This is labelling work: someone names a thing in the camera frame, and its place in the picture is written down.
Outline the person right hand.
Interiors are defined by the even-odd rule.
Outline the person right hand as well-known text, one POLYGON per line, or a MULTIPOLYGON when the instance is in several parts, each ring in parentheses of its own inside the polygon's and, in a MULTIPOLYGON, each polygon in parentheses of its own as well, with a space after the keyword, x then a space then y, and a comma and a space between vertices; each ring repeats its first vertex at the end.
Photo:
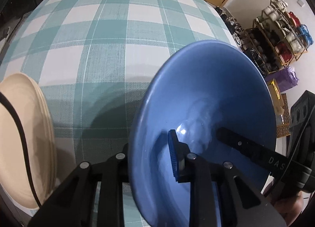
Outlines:
POLYGON ((279 200, 274 203, 274 208, 284 218, 287 226, 290 226, 302 212, 304 206, 303 192, 295 197, 279 200))

